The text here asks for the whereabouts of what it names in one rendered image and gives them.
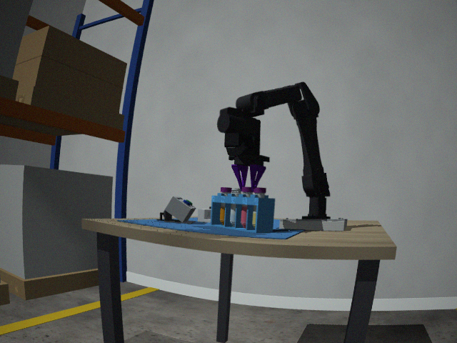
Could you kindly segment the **white rectangular console with lamps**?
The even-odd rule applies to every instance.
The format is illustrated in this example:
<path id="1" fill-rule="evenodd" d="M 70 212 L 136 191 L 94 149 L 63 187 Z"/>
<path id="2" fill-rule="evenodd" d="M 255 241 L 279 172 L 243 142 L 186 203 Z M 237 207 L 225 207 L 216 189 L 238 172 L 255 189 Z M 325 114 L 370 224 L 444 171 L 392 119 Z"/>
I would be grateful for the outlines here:
<path id="1" fill-rule="evenodd" d="M 211 220 L 210 209 L 198 209 L 198 222 L 208 222 Z"/>

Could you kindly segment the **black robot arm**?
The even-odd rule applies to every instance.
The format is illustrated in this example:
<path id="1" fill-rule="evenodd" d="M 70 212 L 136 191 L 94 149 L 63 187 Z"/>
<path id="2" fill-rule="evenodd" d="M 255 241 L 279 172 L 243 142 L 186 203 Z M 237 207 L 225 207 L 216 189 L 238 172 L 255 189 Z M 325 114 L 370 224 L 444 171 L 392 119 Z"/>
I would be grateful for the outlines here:
<path id="1" fill-rule="evenodd" d="M 241 96 L 236 100 L 237 109 L 221 109 L 217 127 L 225 133 L 224 146 L 229 156 L 260 155 L 261 121 L 252 117 L 263 115 L 264 109 L 285 103 L 288 103 L 300 133 L 302 184 L 306 196 L 310 198 L 309 214 L 302 219 L 330 219 L 326 216 L 325 198 L 330 196 L 329 185 L 321 163 L 316 127 L 320 107 L 305 82 Z"/>

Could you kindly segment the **grey key panel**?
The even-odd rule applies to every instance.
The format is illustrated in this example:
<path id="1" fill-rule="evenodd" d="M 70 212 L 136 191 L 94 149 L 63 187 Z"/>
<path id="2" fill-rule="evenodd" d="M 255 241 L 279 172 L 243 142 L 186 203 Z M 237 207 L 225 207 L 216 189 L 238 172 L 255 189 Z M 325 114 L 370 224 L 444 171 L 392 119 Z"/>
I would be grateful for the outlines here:
<path id="1" fill-rule="evenodd" d="M 181 197 L 172 197 L 171 201 L 168 203 L 164 212 L 160 212 L 160 219 L 165 222 L 173 222 L 172 216 L 177 219 L 173 223 L 182 223 L 182 224 L 193 224 L 196 221 L 189 221 L 189 218 L 195 211 L 196 207 L 192 206 L 192 203 L 189 200 L 184 200 Z M 162 219 L 164 216 L 164 220 Z"/>

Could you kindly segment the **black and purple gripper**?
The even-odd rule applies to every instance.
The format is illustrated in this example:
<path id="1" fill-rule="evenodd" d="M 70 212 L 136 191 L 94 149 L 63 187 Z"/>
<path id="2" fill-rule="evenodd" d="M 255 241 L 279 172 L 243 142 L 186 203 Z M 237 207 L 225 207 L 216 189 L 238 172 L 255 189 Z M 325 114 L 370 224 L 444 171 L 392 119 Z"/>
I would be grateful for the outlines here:
<path id="1" fill-rule="evenodd" d="M 237 156 L 228 156 L 228 160 L 233 161 L 234 164 L 231 165 L 234 174 L 238 180 L 238 185 L 242 191 L 242 187 L 246 185 L 246 177 L 248 173 L 248 167 L 250 167 L 251 175 L 251 190 L 253 191 L 254 187 L 257 187 L 259 180 L 261 179 L 263 173 L 266 170 L 266 166 L 263 165 L 264 161 L 270 162 L 270 157 L 262 155 L 237 155 Z M 257 163 L 258 162 L 258 163 Z M 241 174 L 240 174 L 241 171 Z M 256 172 L 258 171 L 257 175 Z M 242 181 L 241 181 L 242 178 Z M 256 179 L 256 181 L 255 181 Z"/>

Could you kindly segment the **blue work mat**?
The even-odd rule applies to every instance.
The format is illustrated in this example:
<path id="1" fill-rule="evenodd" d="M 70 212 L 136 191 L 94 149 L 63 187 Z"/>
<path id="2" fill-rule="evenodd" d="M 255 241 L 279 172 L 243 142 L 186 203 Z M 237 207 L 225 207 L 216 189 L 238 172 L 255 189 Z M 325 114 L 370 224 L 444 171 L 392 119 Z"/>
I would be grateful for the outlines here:
<path id="1" fill-rule="evenodd" d="M 174 229 L 174 230 L 180 230 L 180 231 L 186 231 L 186 232 L 198 232 L 198 233 L 204 233 L 204 234 L 217 234 L 217 235 L 225 235 L 225 236 L 251 237 L 251 238 L 262 238 L 262 239 L 288 239 L 301 232 L 306 231 L 305 229 L 300 229 L 298 231 L 296 231 L 297 229 L 283 230 L 283 229 L 279 229 L 279 225 L 278 225 L 273 228 L 273 232 L 271 232 L 271 233 L 252 233 L 252 232 L 243 232 L 243 231 L 238 231 L 238 230 L 233 230 L 233 229 L 225 229 L 225 228 L 221 228 L 221 227 L 213 227 L 213 226 L 201 224 L 198 222 L 194 222 L 193 224 L 182 224 L 182 223 L 177 224 L 177 223 L 173 223 L 173 222 L 165 222 L 162 220 L 156 220 L 156 221 L 153 219 L 142 219 L 142 220 L 132 219 L 131 221 L 130 220 L 117 220 L 117 221 L 131 223 L 131 224 L 140 224 L 140 225 L 150 226 L 150 227 L 164 228 L 164 229 Z M 158 223 L 157 221 L 161 222 L 161 224 Z M 283 231 L 281 231 L 281 230 L 283 230 Z"/>

